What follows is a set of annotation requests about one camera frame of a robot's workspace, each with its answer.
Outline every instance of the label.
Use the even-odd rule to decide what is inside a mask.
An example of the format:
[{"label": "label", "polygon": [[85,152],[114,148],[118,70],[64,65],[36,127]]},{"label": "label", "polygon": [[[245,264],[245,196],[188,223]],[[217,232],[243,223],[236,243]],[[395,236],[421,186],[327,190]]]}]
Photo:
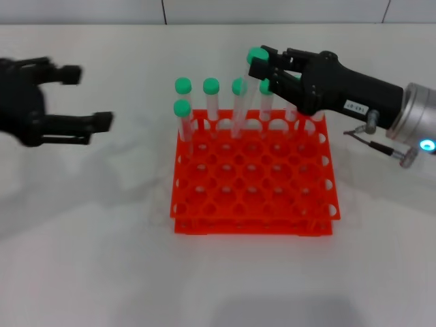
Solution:
[{"label": "label", "polygon": [[364,106],[363,104],[358,104],[357,102],[347,100],[343,105],[344,109],[351,110],[357,112],[358,114],[367,114],[369,107]]}]

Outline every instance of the table surface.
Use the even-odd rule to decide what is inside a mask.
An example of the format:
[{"label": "table surface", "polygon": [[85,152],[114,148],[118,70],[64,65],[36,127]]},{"label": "table surface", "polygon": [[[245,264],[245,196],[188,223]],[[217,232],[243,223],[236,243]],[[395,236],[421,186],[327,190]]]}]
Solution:
[{"label": "table surface", "polygon": [[202,81],[218,78],[229,108],[247,50],[267,44],[332,50],[359,72],[435,88],[435,35],[436,25],[0,27],[2,57],[85,68],[79,87],[44,87],[50,112],[116,113],[91,146],[0,138],[0,326],[434,326],[436,182],[342,136],[357,121],[327,114],[343,217],[334,236],[181,236],[168,212],[177,77],[192,79],[199,108]]}]

